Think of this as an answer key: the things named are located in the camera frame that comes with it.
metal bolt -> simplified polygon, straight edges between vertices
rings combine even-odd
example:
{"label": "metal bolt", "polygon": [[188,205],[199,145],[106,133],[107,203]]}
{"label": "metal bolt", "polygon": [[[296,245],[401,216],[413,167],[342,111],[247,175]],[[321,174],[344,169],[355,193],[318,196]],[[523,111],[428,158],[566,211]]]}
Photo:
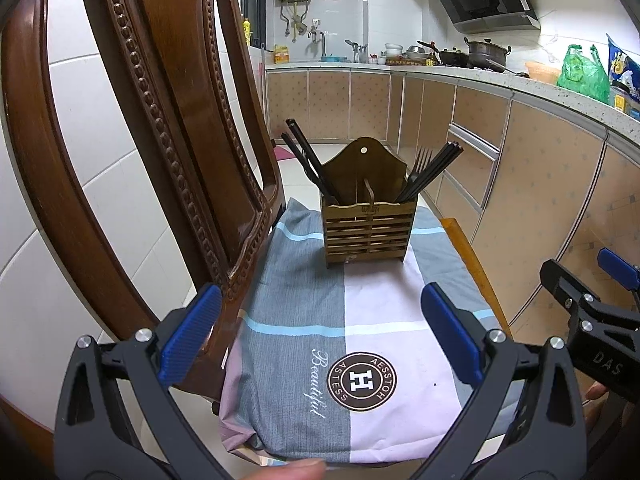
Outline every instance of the metal bolt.
{"label": "metal bolt", "polygon": [[553,348],[555,348],[556,350],[560,350],[560,349],[564,348],[564,341],[562,340],[561,337],[553,336],[551,338],[550,343],[551,343],[551,346]]}
{"label": "metal bolt", "polygon": [[502,330],[491,330],[491,332],[489,332],[489,339],[494,343],[504,343],[507,336]]}
{"label": "metal bolt", "polygon": [[76,344],[78,348],[87,348],[91,344],[91,336],[83,335]]}
{"label": "metal bolt", "polygon": [[141,328],[136,332],[136,341],[140,341],[141,343],[146,343],[151,339],[151,336],[154,333],[148,328]]}

wooden utensil holder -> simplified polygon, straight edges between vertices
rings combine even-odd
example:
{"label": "wooden utensil holder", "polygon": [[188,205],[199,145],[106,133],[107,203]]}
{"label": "wooden utensil holder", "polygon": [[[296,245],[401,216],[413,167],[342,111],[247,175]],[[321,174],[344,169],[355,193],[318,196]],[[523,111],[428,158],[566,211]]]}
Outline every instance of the wooden utensil holder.
{"label": "wooden utensil holder", "polygon": [[403,260],[418,199],[402,204],[388,201],[398,196],[406,183],[406,164],[377,140],[361,137],[323,168],[342,200],[354,202],[331,205],[320,195],[327,265]]}

round logo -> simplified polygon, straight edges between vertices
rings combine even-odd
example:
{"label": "round logo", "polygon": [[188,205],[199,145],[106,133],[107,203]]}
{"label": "round logo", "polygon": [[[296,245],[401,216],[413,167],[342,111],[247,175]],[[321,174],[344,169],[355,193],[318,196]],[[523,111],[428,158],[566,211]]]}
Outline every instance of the round logo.
{"label": "round logo", "polygon": [[367,412],[391,397],[396,371],[382,356],[354,352],[331,366],[326,384],[335,402],[354,412]]}

gray and pink cloth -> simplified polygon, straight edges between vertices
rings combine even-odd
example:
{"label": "gray and pink cloth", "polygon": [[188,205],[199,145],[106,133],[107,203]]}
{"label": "gray and pink cloth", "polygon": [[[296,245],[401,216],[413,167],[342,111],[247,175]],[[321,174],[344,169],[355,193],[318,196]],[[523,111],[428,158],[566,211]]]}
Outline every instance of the gray and pink cloth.
{"label": "gray and pink cloth", "polygon": [[[226,361],[225,448],[330,463],[428,457],[471,394],[422,316],[430,282],[486,329],[499,327],[427,208],[418,208],[404,262],[327,269],[320,213],[290,200]],[[520,389],[512,384],[489,437],[506,431]]]}

green plastic bag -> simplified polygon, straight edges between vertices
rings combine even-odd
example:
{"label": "green plastic bag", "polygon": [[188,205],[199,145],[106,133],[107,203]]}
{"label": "green plastic bag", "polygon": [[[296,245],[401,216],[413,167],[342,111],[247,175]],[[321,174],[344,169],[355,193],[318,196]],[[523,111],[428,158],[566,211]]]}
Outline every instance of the green plastic bag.
{"label": "green plastic bag", "polygon": [[609,76],[595,45],[591,45],[591,57],[582,54],[581,45],[569,45],[558,86],[609,104]]}

